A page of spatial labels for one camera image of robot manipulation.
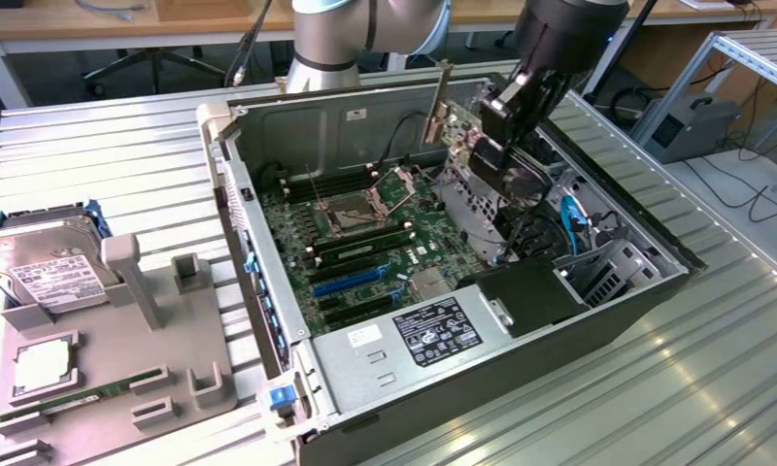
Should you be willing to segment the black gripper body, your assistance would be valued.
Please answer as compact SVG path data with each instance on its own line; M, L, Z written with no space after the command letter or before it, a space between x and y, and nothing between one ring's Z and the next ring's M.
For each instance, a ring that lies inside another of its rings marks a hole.
M592 70L625 16L625 1L526 1L514 31L518 72Z

